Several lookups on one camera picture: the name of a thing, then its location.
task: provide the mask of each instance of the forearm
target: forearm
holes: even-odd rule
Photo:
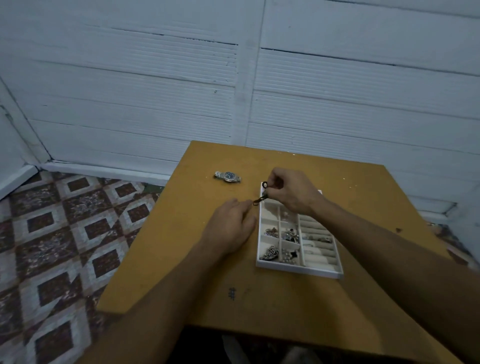
[[[480,278],[326,200],[313,214],[397,304],[465,361],[480,360]]]
[[[209,272],[220,259],[204,247],[196,244],[78,363],[164,363]]]

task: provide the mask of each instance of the tile floor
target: tile floor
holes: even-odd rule
[[[42,171],[0,201],[0,362],[73,363],[108,325],[106,284],[159,194]]]

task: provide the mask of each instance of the white jewelry box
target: white jewelry box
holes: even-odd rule
[[[335,237],[322,224],[309,216],[295,214],[269,198],[263,200],[259,208],[257,267],[335,279],[343,277]],[[267,258],[269,248],[278,249],[278,257],[261,259]]]

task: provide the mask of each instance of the silver wristwatch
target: silver wristwatch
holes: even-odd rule
[[[214,177],[218,178],[218,179],[221,179],[221,180],[224,180],[225,182],[229,182],[229,183],[241,182],[241,177],[237,176],[233,172],[225,172],[225,173],[215,172]]]

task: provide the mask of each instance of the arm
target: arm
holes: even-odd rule
[[[251,205],[250,200],[233,199],[215,210],[187,256],[87,349],[78,363],[166,362],[209,273],[252,233],[255,216],[244,219]]]
[[[318,193],[303,172],[275,168],[266,192],[322,223],[387,294],[465,362],[480,362],[480,276],[355,216]]]

